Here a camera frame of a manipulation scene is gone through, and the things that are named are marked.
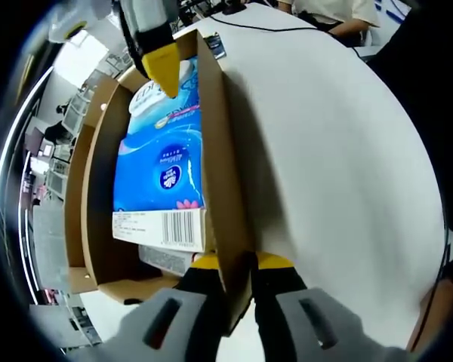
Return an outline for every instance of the white tabletop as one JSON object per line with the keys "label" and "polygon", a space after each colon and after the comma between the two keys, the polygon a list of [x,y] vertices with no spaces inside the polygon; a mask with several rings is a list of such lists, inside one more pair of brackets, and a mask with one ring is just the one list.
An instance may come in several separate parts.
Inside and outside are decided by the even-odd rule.
{"label": "white tabletop", "polygon": [[[256,4],[215,17],[308,26]],[[204,36],[218,32],[226,50],[220,66],[235,103],[230,118],[258,247],[294,260],[305,283],[351,308],[372,338],[404,347],[443,247],[435,176],[405,111],[352,50],[326,34],[212,19],[193,27]],[[253,318],[240,326],[256,330]],[[262,360],[258,336],[246,336]],[[224,352],[252,360],[233,341],[222,342],[219,359]]]}

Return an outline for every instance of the person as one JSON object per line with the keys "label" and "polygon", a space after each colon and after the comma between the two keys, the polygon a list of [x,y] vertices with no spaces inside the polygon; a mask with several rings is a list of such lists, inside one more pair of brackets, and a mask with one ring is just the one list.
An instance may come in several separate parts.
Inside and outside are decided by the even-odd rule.
{"label": "person", "polygon": [[370,26],[379,26],[374,0],[279,0],[279,10],[329,32],[347,47],[362,45]]}
{"label": "person", "polygon": [[[421,310],[411,338],[408,341],[409,351],[423,351],[443,331],[446,322],[453,315],[453,260],[443,270],[443,278],[439,282],[433,297],[433,302],[428,307],[431,290],[421,300]],[[422,320],[426,310],[430,308],[424,328],[419,335]]]}

